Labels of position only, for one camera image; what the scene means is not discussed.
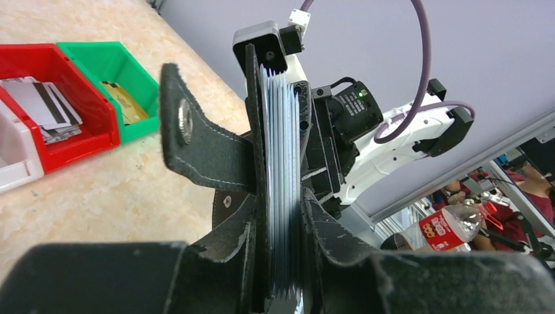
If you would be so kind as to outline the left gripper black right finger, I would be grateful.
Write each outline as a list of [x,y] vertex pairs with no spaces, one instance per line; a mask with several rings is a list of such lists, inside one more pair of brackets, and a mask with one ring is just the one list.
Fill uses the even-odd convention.
[[303,190],[306,313],[553,313],[554,278],[518,253],[381,251]]

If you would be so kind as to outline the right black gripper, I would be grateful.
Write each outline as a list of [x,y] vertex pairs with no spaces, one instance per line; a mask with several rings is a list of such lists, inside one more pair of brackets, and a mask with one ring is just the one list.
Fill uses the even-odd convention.
[[293,84],[299,100],[300,151],[302,152],[301,186],[309,188],[317,201],[332,217],[341,217],[347,205],[335,196],[346,183],[342,169],[348,152],[334,123],[342,118],[344,105],[331,94],[330,86],[312,89],[306,80]]

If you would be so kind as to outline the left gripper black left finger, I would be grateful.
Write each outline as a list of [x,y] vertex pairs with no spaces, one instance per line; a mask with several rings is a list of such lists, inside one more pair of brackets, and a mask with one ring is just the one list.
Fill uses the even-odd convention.
[[193,244],[49,243],[1,286],[2,313],[249,313],[256,199]]

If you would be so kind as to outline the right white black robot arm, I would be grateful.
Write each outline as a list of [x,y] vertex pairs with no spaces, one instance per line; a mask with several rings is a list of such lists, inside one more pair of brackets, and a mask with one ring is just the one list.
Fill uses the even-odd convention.
[[300,134],[307,170],[304,180],[334,218],[367,188],[401,166],[437,157],[458,145],[474,122],[473,108],[446,101],[446,89],[430,80],[419,107],[406,104],[382,112],[360,81],[346,77],[331,86],[298,82]]

